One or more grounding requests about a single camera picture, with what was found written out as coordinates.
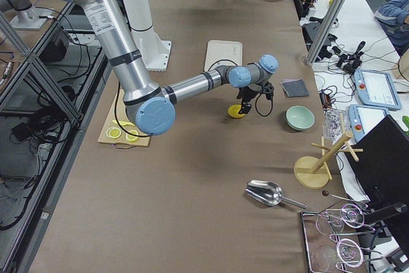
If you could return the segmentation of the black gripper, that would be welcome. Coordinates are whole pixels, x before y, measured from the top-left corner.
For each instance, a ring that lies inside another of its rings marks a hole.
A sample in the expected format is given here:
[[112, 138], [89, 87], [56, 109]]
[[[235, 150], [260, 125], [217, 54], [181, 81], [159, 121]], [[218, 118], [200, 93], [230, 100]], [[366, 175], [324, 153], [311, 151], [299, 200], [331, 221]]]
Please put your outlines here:
[[237, 99], [241, 100], [241, 107], [239, 114], [248, 114], [252, 108], [251, 100], [256, 97], [257, 94], [262, 92], [262, 86], [258, 84], [250, 84], [246, 87], [239, 88]]

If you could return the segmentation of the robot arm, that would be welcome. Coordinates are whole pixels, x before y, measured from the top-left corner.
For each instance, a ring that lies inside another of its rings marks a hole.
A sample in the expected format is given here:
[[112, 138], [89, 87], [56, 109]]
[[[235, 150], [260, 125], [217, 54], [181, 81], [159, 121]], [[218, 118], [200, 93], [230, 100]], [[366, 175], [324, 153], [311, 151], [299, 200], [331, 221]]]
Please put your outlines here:
[[244, 66], [216, 66], [207, 72], [164, 88], [154, 82], [132, 38], [116, 0], [71, 0], [86, 14], [123, 90], [123, 102], [129, 120], [143, 137], [168, 131], [175, 120], [175, 104], [224, 84], [238, 88], [241, 113], [248, 113], [257, 94], [268, 99], [274, 95], [271, 76], [278, 60], [265, 54], [259, 61]]

